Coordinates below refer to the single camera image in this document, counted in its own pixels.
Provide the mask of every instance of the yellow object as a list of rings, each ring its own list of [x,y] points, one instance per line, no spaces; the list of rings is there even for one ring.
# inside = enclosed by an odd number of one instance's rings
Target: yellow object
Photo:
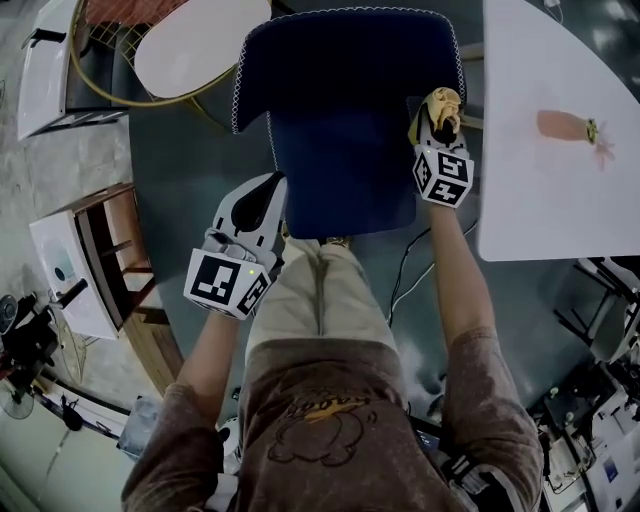
[[[460,95],[453,89],[448,87],[438,87],[429,96],[427,96],[420,108],[418,114],[411,123],[409,128],[409,140],[414,146],[420,143],[419,124],[424,107],[429,111],[429,119],[435,127],[435,131],[442,130],[445,121],[449,121],[453,125],[453,133],[460,131]]]
[[[598,141],[598,127],[596,126],[595,119],[587,120],[587,139],[592,145]]]

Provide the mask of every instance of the chair seat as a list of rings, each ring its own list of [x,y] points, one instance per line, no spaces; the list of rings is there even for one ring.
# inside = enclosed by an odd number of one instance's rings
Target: chair seat
[[[359,235],[415,219],[409,115],[343,107],[271,114],[278,169],[287,177],[287,225],[295,238]]]

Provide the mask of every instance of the black cable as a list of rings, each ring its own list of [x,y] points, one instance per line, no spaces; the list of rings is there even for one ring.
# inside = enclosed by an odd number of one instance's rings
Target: black cable
[[[393,303],[396,300],[396,295],[398,294],[398,290],[400,289],[400,283],[402,282],[402,271],[404,270],[404,264],[407,261],[407,257],[409,256],[409,252],[413,248],[413,246],[418,243],[423,236],[429,233],[431,228],[425,229],[422,233],[416,236],[410,243],[407,245],[407,248],[404,250],[404,255],[402,256],[402,260],[400,261],[400,268],[398,269],[398,278],[396,279],[396,285],[393,287],[393,292],[391,293],[391,302],[389,304],[389,327],[393,323]]]

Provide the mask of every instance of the shoe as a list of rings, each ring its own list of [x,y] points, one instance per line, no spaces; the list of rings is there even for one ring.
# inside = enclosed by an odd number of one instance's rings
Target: shoe
[[[351,245],[351,237],[350,236],[331,236],[327,238],[325,242],[326,245],[339,245],[340,247],[344,247],[345,249],[349,249]]]

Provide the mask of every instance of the concrete floor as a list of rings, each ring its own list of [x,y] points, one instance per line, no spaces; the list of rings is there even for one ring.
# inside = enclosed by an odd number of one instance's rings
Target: concrete floor
[[[32,31],[45,0],[0,3],[0,295],[21,297],[35,291],[46,302],[48,285],[35,254],[29,223],[83,195],[131,180],[128,120],[104,126],[44,134],[16,140],[16,112],[24,51],[20,46]],[[126,338],[100,340],[86,349],[84,377],[79,382],[70,335],[60,318],[66,342],[64,367],[54,355],[57,376],[100,398],[124,407],[140,394],[156,391]],[[85,349],[76,337],[83,358]]]

